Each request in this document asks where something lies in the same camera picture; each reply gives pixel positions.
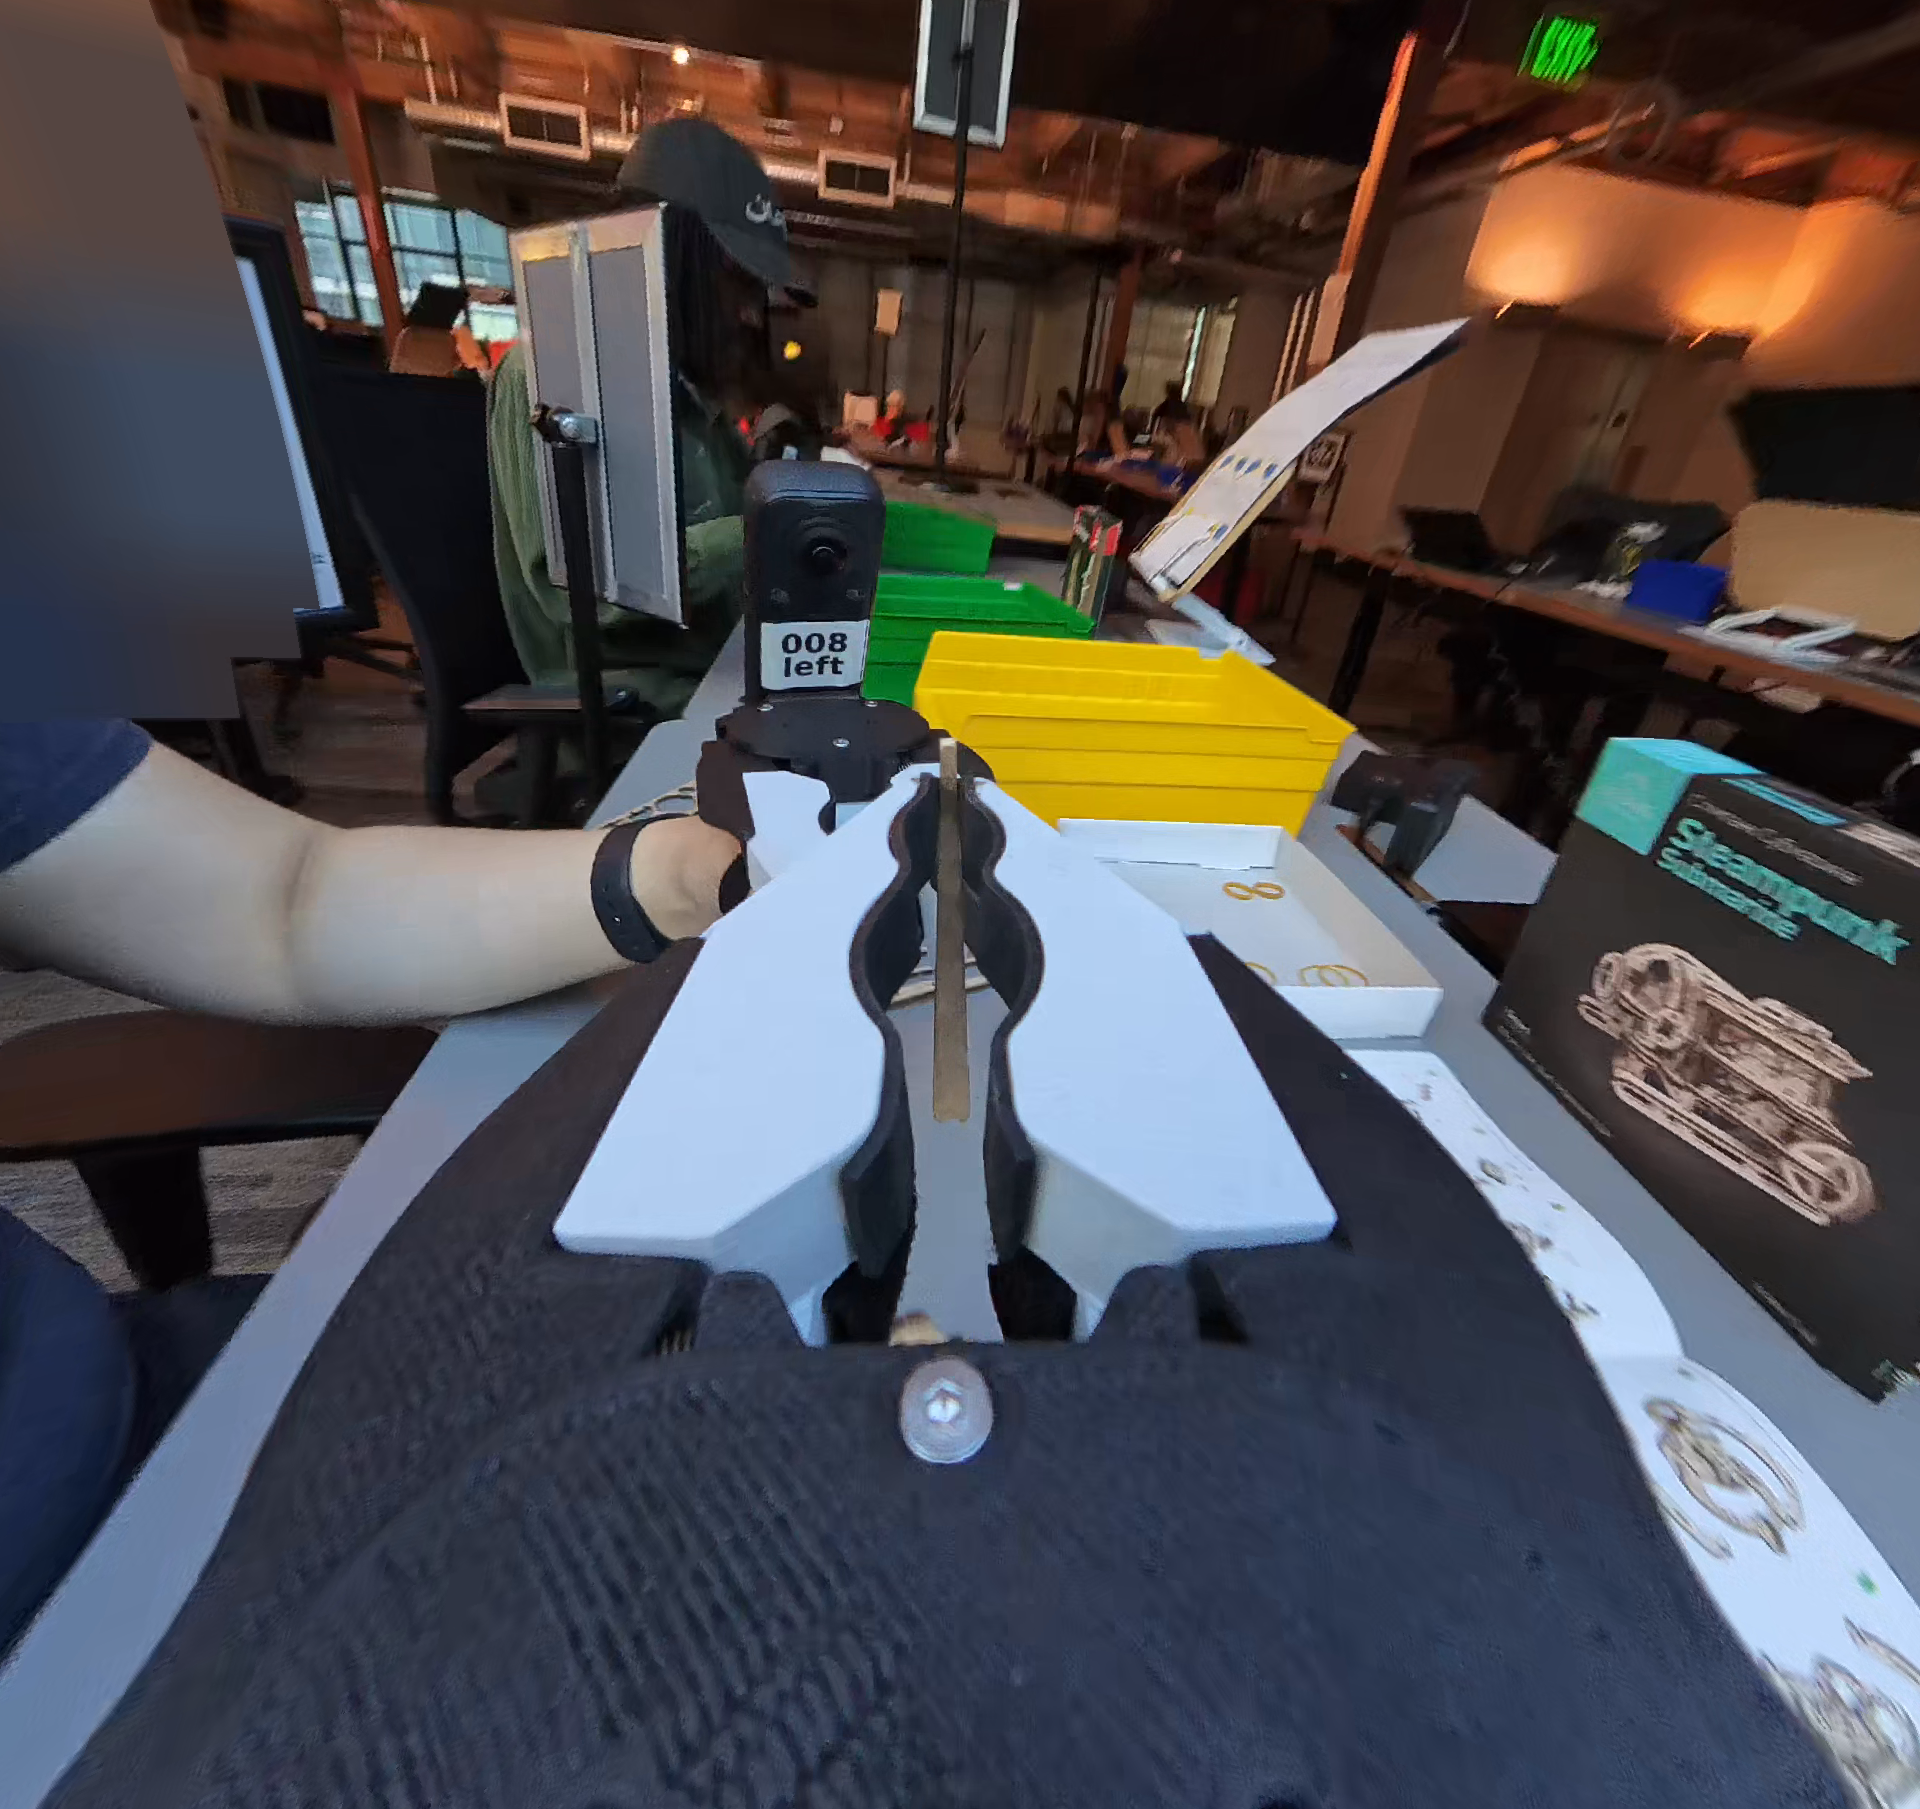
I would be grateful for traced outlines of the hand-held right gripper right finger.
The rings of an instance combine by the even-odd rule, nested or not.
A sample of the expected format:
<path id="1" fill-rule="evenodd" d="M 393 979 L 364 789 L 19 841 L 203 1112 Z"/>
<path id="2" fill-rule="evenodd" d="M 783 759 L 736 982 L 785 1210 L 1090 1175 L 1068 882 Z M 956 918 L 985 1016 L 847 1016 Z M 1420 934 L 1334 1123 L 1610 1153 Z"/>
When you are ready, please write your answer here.
<path id="1" fill-rule="evenodd" d="M 984 1103 L 993 1261 L 1048 1270 L 1071 1338 L 1136 1270 L 1331 1235 L 1331 1198 L 1188 934 L 981 777 L 967 951 L 1005 1007 Z"/>

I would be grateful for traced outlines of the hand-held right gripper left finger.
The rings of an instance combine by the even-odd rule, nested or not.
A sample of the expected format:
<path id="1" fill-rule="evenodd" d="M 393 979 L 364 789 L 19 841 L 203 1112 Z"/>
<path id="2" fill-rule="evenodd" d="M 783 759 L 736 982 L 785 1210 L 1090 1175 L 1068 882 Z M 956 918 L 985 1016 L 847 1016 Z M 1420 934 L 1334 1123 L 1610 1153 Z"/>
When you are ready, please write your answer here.
<path id="1" fill-rule="evenodd" d="M 939 782 L 907 769 L 699 943 L 558 1210 L 561 1248 L 760 1276 L 827 1342 L 827 1291 L 910 1244 L 889 1007 L 925 952 Z"/>

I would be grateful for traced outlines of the thin wooden model part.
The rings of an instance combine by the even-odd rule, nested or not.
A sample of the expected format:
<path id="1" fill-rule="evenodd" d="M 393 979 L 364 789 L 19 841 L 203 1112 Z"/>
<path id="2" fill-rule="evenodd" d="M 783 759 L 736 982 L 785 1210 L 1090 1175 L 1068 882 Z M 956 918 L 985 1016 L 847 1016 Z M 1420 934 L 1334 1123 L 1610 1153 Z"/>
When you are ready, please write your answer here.
<path id="1" fill-rule="evenodd" d="M 964 1123 L 972 1104 L 958 745 L 937 742 L 931 1112 Z"/>

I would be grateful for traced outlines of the person's left forearm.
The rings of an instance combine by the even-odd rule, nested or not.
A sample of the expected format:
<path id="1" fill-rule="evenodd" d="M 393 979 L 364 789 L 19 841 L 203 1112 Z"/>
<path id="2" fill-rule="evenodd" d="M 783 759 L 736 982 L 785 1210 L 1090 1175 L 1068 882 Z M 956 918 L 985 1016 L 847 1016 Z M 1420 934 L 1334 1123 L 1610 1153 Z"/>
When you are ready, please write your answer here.
<path id="1" fill-rule="evenodd" d="M 622 968 L 593 838 L 337 828 L 125 720 L 2 725 L 6 968 L 262 1023 L 442 1021 Z"/>

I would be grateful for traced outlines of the black model kit box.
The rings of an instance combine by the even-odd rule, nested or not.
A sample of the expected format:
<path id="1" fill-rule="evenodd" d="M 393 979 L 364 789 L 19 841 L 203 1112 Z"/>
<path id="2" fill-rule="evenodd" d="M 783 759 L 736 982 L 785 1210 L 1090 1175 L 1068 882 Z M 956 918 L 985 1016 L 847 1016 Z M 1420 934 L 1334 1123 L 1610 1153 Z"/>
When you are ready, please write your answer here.
<path id="1" fill-rule="evenodd" d="M 1481 1016 L 1806 1355 L 1917 1380 L 1917 840 L 1609 739 Z"/>

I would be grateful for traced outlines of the person's left hand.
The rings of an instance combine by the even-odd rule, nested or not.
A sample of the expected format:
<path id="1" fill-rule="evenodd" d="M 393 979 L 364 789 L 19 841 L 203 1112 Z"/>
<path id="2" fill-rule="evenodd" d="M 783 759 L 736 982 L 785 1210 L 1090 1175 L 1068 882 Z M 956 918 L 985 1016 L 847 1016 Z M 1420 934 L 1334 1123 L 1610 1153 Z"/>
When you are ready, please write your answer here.
<path id="1" fill-rule="evenodd" d="M 722 915 L 737 869 L 744 841 L 697 814 L 660 819 L 636 838 L 636 890 L 646 890 L 644 909 L 671 943 L 705 934 Z"/>

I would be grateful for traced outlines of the single green plastic bin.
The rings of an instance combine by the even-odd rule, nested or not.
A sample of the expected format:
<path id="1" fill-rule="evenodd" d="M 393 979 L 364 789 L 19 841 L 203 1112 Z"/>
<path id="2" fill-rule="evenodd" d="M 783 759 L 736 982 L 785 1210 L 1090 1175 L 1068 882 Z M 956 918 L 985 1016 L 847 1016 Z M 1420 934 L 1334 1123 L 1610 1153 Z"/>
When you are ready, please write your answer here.
<path id="1" fill-rule="evenodd" d="M 985 575 L 993 540 L 995 526 L 977 515 L 924 501 L 886 501 L 881 568 Z"/>

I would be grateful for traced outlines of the green plastic bin stack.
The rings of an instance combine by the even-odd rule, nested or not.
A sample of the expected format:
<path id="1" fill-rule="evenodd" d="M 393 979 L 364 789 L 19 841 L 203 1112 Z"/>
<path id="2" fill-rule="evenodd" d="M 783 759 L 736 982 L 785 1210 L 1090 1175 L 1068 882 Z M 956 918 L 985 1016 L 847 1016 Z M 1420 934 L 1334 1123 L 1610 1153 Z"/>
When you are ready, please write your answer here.
<path id="1" fill-rule="evenodd" d="M 881 574 L 860 692 L 910 705 L 931 638 L 958 634 L 1083 640 L 1095 622 L 1032 584 L 993 575 Z"/>

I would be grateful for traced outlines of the black wrist band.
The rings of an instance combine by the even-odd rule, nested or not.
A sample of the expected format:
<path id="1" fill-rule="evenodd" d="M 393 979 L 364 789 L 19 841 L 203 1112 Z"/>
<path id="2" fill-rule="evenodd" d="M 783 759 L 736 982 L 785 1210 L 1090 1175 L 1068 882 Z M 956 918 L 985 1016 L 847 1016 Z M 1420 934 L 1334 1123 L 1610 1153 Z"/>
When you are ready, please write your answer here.
<path id="1" fill-rule="evenodd" d="M 620 816 L 595 833 L 590 862 L 590 909 L 615 956 L 630 965 L 649 965 L 675 937 L 642 907 L 633 879 L 633 846 L 653 828 L 672 816 Z"/>

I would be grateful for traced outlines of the white cardboard tray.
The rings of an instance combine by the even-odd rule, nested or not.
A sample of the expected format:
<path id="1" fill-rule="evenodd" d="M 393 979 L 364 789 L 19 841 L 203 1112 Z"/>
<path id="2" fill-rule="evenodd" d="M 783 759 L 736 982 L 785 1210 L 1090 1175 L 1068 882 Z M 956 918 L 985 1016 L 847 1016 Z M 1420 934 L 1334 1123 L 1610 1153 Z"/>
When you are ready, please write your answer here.
<path id="1" fill-rule="evenodd" d="M 1211 936 L 1341 1045 L 1420 1042 L 1442 986 L 1307 849 L 1261 824 L 1067 816 L 1059 833 L 1174 918 Z M 1272 879 L 1280 903 L 1236 903 L 1226 879 Z M 1299 968 L 1348 963 L 1369 987 L 1301 987 Z"/>

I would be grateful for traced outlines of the large light panel on stand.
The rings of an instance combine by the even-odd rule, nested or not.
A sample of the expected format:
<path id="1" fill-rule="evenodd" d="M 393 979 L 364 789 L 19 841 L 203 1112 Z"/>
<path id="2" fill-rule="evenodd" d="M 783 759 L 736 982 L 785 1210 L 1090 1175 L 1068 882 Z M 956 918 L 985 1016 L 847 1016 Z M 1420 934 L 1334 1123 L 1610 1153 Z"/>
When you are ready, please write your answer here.
<path id="1" fill-rule="evenodd" d="M 549 221 L 509 236 L 516 348 L 539 440 L 541 545 L 567 597 L 586 789 L 612 780 L 599 604 L 684 624 L 686 546 L 664 211 Z"/>

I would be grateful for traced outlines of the small green red box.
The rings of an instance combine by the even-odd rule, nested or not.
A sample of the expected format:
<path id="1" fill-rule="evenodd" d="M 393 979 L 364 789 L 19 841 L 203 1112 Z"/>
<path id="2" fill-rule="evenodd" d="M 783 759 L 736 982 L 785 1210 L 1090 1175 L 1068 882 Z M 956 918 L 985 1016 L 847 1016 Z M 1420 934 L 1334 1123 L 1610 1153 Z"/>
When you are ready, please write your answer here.
<path id="1" fill-rule="evenodd" d="M 1123 534 L 1123 522 L 1092 503 L 1073 511 L 1059 598 L 1090 626 L 1103 622 Z"/>

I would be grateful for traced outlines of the yellow plastic bin stack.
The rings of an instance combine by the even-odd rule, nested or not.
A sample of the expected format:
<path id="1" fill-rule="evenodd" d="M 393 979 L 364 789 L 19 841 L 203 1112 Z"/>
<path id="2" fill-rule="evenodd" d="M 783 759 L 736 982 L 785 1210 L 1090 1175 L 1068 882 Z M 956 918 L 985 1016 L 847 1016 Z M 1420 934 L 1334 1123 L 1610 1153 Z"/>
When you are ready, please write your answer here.
<path id="1" fill-rule="evenodd" d="M 1352 727 L 1248 658 L 939 632 L 912 708 L 1048 824 L 1153 819 L 1299 833 Z"/>

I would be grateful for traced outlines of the black plastic holder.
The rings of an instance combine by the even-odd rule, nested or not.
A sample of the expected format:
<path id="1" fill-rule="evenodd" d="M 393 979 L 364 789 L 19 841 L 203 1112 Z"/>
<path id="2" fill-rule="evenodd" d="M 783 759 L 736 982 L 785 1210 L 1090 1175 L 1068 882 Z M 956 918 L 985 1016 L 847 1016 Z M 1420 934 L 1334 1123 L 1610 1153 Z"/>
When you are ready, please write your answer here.
<path id="1" fill-rule="evenodd" d="M 1369 749 L 1331 780 L 1327 805 L 1350 822 L 1355 841 L 1384 828 L 1382 871 L 1413 877 L 1452 830 L 1475 782 L 1478 769 L 1470 761 Z"/>

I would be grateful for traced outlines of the black office chair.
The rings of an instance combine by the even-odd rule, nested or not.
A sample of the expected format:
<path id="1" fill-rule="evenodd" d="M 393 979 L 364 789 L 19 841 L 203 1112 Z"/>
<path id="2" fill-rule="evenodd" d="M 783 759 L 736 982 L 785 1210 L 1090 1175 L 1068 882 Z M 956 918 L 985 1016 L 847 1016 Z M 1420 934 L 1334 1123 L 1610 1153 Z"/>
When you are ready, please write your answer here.
<path id="1" fill-rule="evenodd" d="M 570 671 L 521 667 L 491 560 L 486 384 L 325 362 L 322 440 L 352 523 L 402 612 L 419 656 L 422 788 L 455 824 L 456 780 L 511 742 L 491 784 L 519 828 L 583 822 L 583 716 Z"/>

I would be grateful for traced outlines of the clipboard with printed sheet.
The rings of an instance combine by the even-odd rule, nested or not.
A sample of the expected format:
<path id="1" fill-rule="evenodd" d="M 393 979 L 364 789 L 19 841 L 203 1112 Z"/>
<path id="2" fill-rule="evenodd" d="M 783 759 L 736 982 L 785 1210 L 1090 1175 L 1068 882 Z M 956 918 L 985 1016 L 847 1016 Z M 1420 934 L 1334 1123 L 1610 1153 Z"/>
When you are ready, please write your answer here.
<path id="1" fill-rule="evenodd" d="M 1471 318 L 1368 333 L 1214 455 L 1128 558 L 1161 600 L 1190 593 L 1278 499 L 1304 453 L 1384 391 L 1452 354 Z"/>

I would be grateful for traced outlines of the small light panel on pole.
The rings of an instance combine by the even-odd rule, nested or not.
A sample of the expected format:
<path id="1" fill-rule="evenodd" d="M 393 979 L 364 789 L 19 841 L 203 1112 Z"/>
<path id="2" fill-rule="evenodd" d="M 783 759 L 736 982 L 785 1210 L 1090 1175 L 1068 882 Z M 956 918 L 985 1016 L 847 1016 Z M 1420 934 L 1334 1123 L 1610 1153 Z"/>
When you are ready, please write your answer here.
<path id="1" fill-rule="evenodd" d="M 952 142 L 931 428 L 933 478 L 945 490 L 956 484 L 948 465 L 956 428 L 956 330 L 972 150 L 1005 147 L 1019 7 L 1022 0 L 918 0 L 910 128 L 918 136 Z"/>

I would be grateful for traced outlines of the black framed screen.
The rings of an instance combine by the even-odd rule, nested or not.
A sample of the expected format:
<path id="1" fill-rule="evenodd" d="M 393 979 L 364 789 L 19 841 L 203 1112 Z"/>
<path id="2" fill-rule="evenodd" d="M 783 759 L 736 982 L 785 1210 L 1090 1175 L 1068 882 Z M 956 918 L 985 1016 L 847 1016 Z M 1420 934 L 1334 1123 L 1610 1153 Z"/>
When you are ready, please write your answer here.
<path id="1" fill-rule="evenodd" d="M 251 311 L 251 330 L 289 459 L 317 604 L 296 612 L 302 649 L 368 634 L 376 612 L 370 549 L 352 513 L 322 407 L 319 333 L 307 323 L 291 253 L 260 218 L 227 213 L 227 245 Z"/>

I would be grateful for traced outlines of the long wooden table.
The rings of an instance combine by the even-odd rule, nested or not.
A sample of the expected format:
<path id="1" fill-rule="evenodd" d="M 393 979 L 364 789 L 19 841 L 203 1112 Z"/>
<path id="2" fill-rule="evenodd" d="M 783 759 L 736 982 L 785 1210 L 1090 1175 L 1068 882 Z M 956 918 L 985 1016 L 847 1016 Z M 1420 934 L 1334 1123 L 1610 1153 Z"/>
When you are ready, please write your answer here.
<path id="1" fill-rule="evenodd" d="M 1459 571 L 1423 562 L 1400 551 L 1347 549 L 1334 538 L 1304 528 L 1294 528 L 1289 542 L 1294 557 L 1288 566 L 1288 579 L 1314 574 L 1320 562 L 1357 562 L 1364 568 L 1327 694 L 1327 707 L 1341 716 L 1350 712 L 1364 680 L 1388 600 L 1394 590 L 1405 588 L 1442 597 L 1467 597 L 1504 611 L 1523 612 L 1533 622 L 1548 622 L 1610 642 L 1631 644 L 1656 654 L 1663 671 L 1677 674 L 1700 689 L 1750 694 L 1754 684 L 1773 684 L 1815 694 L 1828 705 L 1873 720 L 1894 722 L 1904 730 L 1917 725 L 1917 694 L 1914 687 L 1889 685 L 1858 671 L 1815 670 L 1806 662 L 1790 662 L 1780 654 L 1718 644 L 1705 636 L 1691 634 L 1674 620 L 1631 611 L 1578 588 L 1559 588 L 1514 575 Z"/>

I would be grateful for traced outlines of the white printed instruction sheet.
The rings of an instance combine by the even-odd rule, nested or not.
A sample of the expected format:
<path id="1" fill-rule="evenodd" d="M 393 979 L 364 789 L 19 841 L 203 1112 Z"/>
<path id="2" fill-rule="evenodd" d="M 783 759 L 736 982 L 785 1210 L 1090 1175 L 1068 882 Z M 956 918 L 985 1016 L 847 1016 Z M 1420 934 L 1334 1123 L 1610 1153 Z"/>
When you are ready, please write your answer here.
<path id="1" fill-rule="evenodd" d="M 1917 1606 L 1788 1439 L 1696 1364 L 1627 1251 L 1432 1054 L 1348 1050 L 1480 1193 L 1597 1368 L 1667 1529 L 1853 1804 L 1917 1802 Z"/>

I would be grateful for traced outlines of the blue plastic bin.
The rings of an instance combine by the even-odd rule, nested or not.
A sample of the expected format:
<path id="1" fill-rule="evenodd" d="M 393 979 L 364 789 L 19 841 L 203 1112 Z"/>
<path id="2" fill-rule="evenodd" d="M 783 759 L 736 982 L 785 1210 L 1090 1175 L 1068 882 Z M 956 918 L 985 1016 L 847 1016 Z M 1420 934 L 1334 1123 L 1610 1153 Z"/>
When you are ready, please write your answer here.
<path id="1" fill-rule="evenodd" d="M 1644 557 L 1627 577 L 1624 606 L 1680 624 L 1706 624 L 1722 611 L 1730 574 L 1722 565 Z"/>

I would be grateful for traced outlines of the person's leg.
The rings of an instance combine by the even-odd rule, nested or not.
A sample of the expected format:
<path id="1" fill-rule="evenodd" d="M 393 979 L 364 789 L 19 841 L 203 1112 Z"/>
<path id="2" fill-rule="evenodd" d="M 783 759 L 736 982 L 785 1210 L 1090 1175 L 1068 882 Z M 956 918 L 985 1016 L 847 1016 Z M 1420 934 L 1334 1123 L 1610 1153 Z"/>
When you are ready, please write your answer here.
<path id="1" fill-rule="evenodd" d="M 2 1214 L 2 1653 L 35 1622 L 269 1286 L 109 1292 Z"/>

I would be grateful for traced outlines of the brown cardboard box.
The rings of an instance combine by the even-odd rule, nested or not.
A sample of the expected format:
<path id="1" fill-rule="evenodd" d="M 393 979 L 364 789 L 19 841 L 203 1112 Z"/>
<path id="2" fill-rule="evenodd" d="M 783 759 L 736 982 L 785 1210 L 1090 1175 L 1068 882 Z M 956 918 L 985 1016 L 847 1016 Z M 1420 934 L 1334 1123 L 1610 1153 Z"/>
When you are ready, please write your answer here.
<path id="1" fill-rule="evenodd" d="M 1733 519 L 1727 554 L 1742 611 L 1812 611 L 1890 642 L 1917 632 L 1916 511 L 1754 501 Z"/>

